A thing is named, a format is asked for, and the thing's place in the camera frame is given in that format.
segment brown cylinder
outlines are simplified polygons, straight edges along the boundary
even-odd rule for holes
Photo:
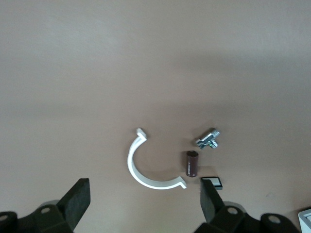
[[[198,152],[194,150],[187,151],[187,176],[196,177],[198,175]]]

